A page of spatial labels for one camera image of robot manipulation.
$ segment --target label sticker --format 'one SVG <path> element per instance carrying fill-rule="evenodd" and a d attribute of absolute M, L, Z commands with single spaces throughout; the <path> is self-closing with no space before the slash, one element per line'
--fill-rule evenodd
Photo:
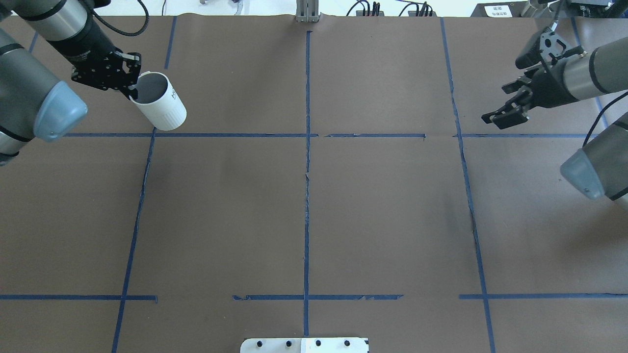
<path fill-rule="evenodd" d="M 484 6 L 484 11 L 489 17 L 512 17 L 510 7 L 508 5 L 491 5 Z"/>

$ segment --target grid square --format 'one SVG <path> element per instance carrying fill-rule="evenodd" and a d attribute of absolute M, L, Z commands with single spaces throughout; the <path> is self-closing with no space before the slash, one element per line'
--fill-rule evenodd
<path fill-rule="evenodd" d="M 168 75 L 189 118 L 176 132 L 302 133 L 305 33 L 294 16 L 179 16 Z"/>
<path fill-rule="evenodd" d="M 371 352 L 487 352 L 481 301 L 453 295 L 396 301 L 311 301 L 310 337 L 367 337 Z"/>
<path fill-rule="evenodd" d="M 305 151 L 303 138 L 157 138 L 129 294 L 302 294 Z"/>
<path fill-rule="evenodd" d="M 3 167 L 0 293 L 120 294 L 148 146 L 36 139 Z"/>
<path fill-rule="evenodd" d="M 163 295 L 157 305 L 126 303 L 118 352 L 239 352 L 248 338 L 302 335 L 301 301 Z"/>
<path fill-rule="evenodd" d="M 310 293 L 480 291 L 455 138 L 312 141 Z"/>
<path fill-rule="evenodd" d="M 144 22 L 144 17 L 116 16 L 104 18 L 110 24 L 126 30 L 134 31 Z M 125 37 L 99 24 L 102 31 L 112 40 L 115 46 L 127 52 L 142 54 L 142 72 L 164 72 L 178 89 L 176 77 L 165 72 L 163 67 L 168 52 L 172 18 L 152 17 L 150 25 L 139 37 Z M 85 119 L 74 129 L 73 133 L 146 133 L 153 126 L 120 92 L 99 89 L 78 84 L 70 79 L 72 64 L 64 59 L 42 37 L 37 39 L 33 56 L 50 69 L 60 80 L 65 81 L 78 94 L 89 109 Z"/>
<path fill-rule="evenodd" d="M 510 97 L 502 85 L 515 81 L 522 70 L 514 60 L 530 37 L 545 22 L 531 18 L 448 18 L 445 20 L 447 43 L 452 63 L 455 99 L 460 125 L 466 134 L 585 134 L 599 113 L 593 99 L 561 107 L 530 110 L 530 121 L 505 131 L 485 124 L 483 114 L 501 107 Z M 568 21 L 559 32 L 570 40 L 573 31 Z"/>
<path fill-rule="evenodd" d="M 438 18 L 327 16 L 310 72 L 313 132 L 456 133 Z"/>
<path fill-rule="evenodd" d="M 623 352 L 628 301 L 492 300 L 497 352 Z"/>
<path fill-rule="evenodd" d="M 118 301 L 0 301 L 2 352 L 102 353 L 111 350 Z"/>
<path fill-rule="evenodd" d="M 581 139 L 465 139 L 489 293 L 626 293 L 628 225 L 560 175 Z"/>

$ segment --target electrical cable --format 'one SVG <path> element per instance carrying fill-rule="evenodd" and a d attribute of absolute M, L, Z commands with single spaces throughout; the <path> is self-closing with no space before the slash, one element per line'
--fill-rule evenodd
<path fill-rule="evenodd" d="M 565 0 L 560 0 L 558 2 L 558 7 L 556 7 L 556 13 L 554 14 L 554 23 L 558 24 L 558 17 L 560 16 L 560 9 L 563 7 L 563 3 Z"/>
<path fill-rule="evenodd" d="M 601 111 L 600 114 L 597 114 L 597 117 L 595 118 L 595 121 L 593 122 L 593 125 L 591 126 L 591 129 L 589 129 L 589 132 L 587 134 L 587 137 L 585 138 L 585 142 L 582 144 L 582 147 L 586 146 L 588 143 L 588 140 L 591 138 L 591 135 L 593 134 L 593 130 L 595 130 L 595 127 L 597 126 L 597 123 L 600 122 L 600 119 L 602 118 L 602 116 L 604 115 L 604 112 L 610 108 L 613 104 L 617 103 L 618 101 L 622 100 L 623 98 L 626 98 L 626 96 L 628 96 L 628 91 L 624 92 L 624 94 L 620 95 L 619 97 L 613 99 L 612 101 L 610 101 L 610 103 L 608 103 Z"/>
<path fill-rule="evenodd" d="M 100 17 L 96 11 L 94 11 L 93 8 L 91 8 L 89 5 L 87 5 L 87 3 L 85 3 L 85 0 L 80 0 L 81 3 L 83 3 L 83 5 L 85 5 L 85 8 L 89 9 L 89 11 L 94 15 L 94 17 L 96 17 L 100 23 L 104 24 L 107 28 L 109 28 L 110 30 L 119 33 L 123 36 L 127 36 L 127 37 L 135 37 L 135 36 L 139 36 L 140 34 L 144 33 L 144 31 L 146 30 L 146 28 L 148 27 L 148 21 L 150 20 L 150 16 L 148 15 L 148 9 L 146 8 L 146 5 L 144 5 L 144 3 L 142 3 L 142 0 L 138 0 L 138 3 L 142 6 L 142 8 L 144 9 L 144 25 L 142 25 L 142 28 L 139 29 L 139 31 L 137 32 L 133 32 L 133 33 L 129 33 L 129 32 L 125 32 L 125 31 L 121 31 L 119 29 L 117 29 L 116 27 L 113 27 L 113 25 L 109 24 L 107 21 L 105 21 L 104 19 L 102 19 L 102 17 Z"/>
<path fill-rule="evenodd" d="M 366 11 L 366 7 L 364 6 L 364 4 L 363 4 L 363 3 L 366 3 L 366 4 L 368 5 L 368 7 L 369 7 L 369 10 L 368 10 L 368 11 Z M 368 2 L 368 1 L 366 1 L 366 0 L 358 0 L 358 1 L 356 1 L 356 2 L 355 2 L 355 4 L 354 4 L 353 6 L 351 6 L 351 8 L 349 9 L 349 11 L 347 11 L 347 15 L 346 15 L 346 16 L 348 16 L 348 15 L 351 13 L 351 10 L 353 10 L 353 9 L 354 9 L 354 7 L 356 7 L 358 4 L 362 4 L 362 15 L 363 15 L 363 16 L 366 16 L 366 13 L 365 13 L 365 12 L 370 13 L 370 11 L 371 11 L 371 4 L 369 4 L 369 2 Z"/>
<path fill-rule="evenodd" d="M 399 13 L 399 16 L 397 16 L 397 17 L 401 17 L 401 15 L 403 14 L 403 11 L 405 11 L 408 8 L 408 6 L 411 6 L 411 5 L 416 5 L 416 13 L 419 13 L 419 3 L 409 3 L 409 4 L 406 5 L 405 8 L 403 8 L 403 10 L 401 10 L 401 12 Z"/>

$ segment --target gray joint cap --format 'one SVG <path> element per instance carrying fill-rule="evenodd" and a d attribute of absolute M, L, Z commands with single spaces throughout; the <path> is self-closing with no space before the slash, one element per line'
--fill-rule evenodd
<path fill-rule="evenodd" d="M 573 187 L 591 200 L 604 195 L 604 186 L 600 177 L 581 148 L 560 166 L 560 173 Z"/>

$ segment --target white cup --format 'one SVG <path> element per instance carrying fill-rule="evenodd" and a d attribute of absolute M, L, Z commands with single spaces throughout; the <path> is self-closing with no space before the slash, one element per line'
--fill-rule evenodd
<path fill-rule="evenodd" d="M 169 131 L 183 124 L 188 112 L 166 75 L 150 71 L 142 73 L 135 88 L 138 98 L 131 98 L 131 101 L 154 127 Z"/>

